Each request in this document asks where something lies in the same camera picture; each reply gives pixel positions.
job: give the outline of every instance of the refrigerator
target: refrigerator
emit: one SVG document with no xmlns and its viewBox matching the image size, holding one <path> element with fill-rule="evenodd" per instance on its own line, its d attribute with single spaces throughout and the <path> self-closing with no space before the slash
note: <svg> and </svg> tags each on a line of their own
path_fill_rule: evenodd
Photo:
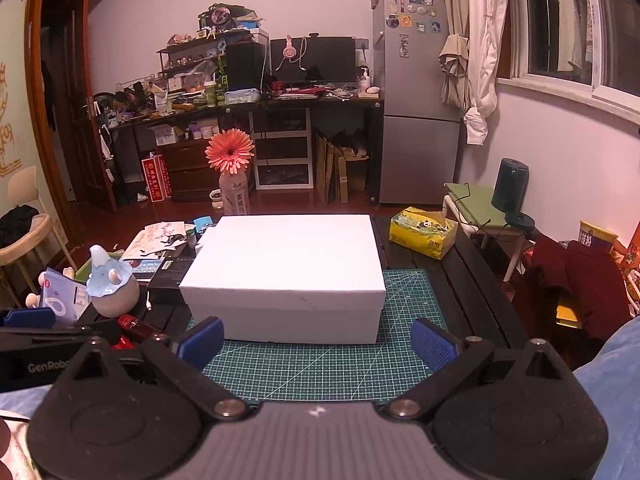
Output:
<svg viewBox="0 0 640 480">
<path fill-rule="evenodd" d="M 453 181 L 460 110 L 441 101 L 444 0 L 380 0 L 373 9 L 373 84 L 385 100 L 381 203 L 441 204 Z"/>
</svg>

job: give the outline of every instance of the orange flower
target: orange flower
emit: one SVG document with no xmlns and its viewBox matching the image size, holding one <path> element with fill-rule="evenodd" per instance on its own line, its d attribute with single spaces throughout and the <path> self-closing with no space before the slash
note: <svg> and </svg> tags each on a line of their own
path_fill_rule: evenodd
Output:
<svg viewBox="0 0 640 480">
<path fill-rule="evenodd" d="M 249 164 L 249 159 L 254 156 L 253 148 L 251 137 L 242 130 L 231 128 L 211 137 L 204 153 L 211 168 L 236 174 Z"/>
</svg>

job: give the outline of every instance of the metal screw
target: metal screw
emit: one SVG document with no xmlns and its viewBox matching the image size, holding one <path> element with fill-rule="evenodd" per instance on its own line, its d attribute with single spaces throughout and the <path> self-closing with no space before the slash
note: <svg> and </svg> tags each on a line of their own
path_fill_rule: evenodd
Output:
<svg viewBox="0 0 640 480">
<path fill-rule="evenodd" d="M 240 399 L 223 399 L 216 403 L 214 410 L 220 416 L 238 416 L 246 411 L 246 405 Z"/>
<path fill-rule="evenodd" d="M 391 403 L 389 409 L 395 416 L 409 417 L 418 414 L 420 404 L 411 399 L 396 399 Z"/>
</svg>

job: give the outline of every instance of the green stool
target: green stool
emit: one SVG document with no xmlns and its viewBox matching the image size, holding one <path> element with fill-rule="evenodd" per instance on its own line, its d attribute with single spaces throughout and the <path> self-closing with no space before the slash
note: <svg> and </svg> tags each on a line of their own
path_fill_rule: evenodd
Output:
<svg viewBox="0 0 640 480">
<path fill-rule="evenodd" d="M 471 184 L 445 184 L 445 186 L 449 193 L 445 195 L 442 202 L 442 213 L 446 216 L 447 211 L 451 211 L 467 236 L 470 237 L 478 232 L 484 234 L 480 245 L 482 249 L 486 247 L 491 236 L 501 241 L 505 238 L 513 240 L 513 253 L 503 280 L 508 282 L 524 250 L 526 243 L 524 232 L 507 225 L 504 221 L 504 213 L 491 205 L 491 198 L 494 195 L 493 187 Z"/>
</svg>

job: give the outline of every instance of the green container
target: green container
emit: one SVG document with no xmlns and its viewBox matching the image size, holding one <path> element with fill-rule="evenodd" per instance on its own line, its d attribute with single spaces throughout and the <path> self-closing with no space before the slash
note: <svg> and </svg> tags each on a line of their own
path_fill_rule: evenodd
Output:
<svg viewBox="0 0 640 480">
<path fill-rule="evenodd" d="M 119 260 L 123 254 L 124 251 L 118 251 L 117 253 L 109 253 L 109 256 L 114 260 Z M 91 274 L 91 258 L 85 261 L 84 265 L 78 269 L 78 272 L 76 272 L 76 282 L 82 282 L 86 285 L 86 280 L 89 279 L 89 274 Z"/>
</svg>

